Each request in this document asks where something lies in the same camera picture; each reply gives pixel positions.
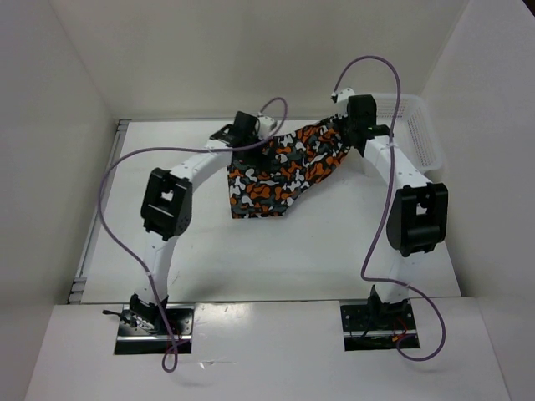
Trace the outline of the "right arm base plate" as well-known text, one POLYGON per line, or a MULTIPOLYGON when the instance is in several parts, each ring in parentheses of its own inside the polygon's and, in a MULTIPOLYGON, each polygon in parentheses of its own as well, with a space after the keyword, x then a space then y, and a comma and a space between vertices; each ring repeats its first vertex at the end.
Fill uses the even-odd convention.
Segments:
POLYGON ((399 341, 401 349, 420 348, 410 304, 403 312, 380 322, 371 319, 365 301, 341 302, 339 310, 346 352, 396 350, 399 341))

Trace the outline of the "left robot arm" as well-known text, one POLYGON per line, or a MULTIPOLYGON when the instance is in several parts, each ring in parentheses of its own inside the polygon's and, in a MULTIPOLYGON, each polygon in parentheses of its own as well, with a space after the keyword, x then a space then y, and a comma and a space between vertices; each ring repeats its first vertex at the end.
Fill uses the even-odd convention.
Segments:
POLYGON ((142 261, 148 285, 135 290, 129 309, 147 333, 164 332, 168 300, 168 276, 179 237, 192 219, 194 192, 219 170, 228 167, 238 147, 247 148, 265 140, 274 130, 275 119, 263 114, 237 112, 232 124, 211 135, 201 153, 169 170, 151 171, 141 205, 146 231, 142 261))

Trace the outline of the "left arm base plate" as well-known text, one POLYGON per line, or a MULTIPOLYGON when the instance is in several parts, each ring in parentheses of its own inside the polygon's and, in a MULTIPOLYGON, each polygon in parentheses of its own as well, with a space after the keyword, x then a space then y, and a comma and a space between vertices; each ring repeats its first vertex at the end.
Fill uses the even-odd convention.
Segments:
MULTIPOLYGON (((127 305, 122 307, 115 339, 114 355, 163 355, 171 350, 171 339, 163 322, 156 326, 135 317, 127 305)), ((190 354, 192 347, 194 307, 171 304, 166 310, 179 354, 190 354)))

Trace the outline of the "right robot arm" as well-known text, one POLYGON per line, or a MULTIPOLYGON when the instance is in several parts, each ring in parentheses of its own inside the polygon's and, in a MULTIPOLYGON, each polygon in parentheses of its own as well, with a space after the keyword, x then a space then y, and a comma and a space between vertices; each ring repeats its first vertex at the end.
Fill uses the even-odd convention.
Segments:
POLYGON ((343 138, 387 184, 380 223, 360 272, 373 284, 365 328, 385 328, 402 317, 408 305, 410 274, 417 262, 445 240, 448 189, 420 173, 395 143, 393 130, 377 123, 377 103, 372 95, 344 89, 332 98, 347 119, 341 129, 343 138), (386 277, 368 277, 366 270, 382 234, 386 234, 396 257, 386 277))

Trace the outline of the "orange camouflage shorts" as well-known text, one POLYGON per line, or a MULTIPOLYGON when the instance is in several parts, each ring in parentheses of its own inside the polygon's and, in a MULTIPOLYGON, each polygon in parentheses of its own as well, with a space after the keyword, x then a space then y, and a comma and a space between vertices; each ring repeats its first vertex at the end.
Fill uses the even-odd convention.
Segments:
POLYGON ((340 167, 351 147, 340 135, 346 118, 338 115, 274 137, 268 171, 227 167, 231 216, 234 219, 283 216, 313 185, 340 167))

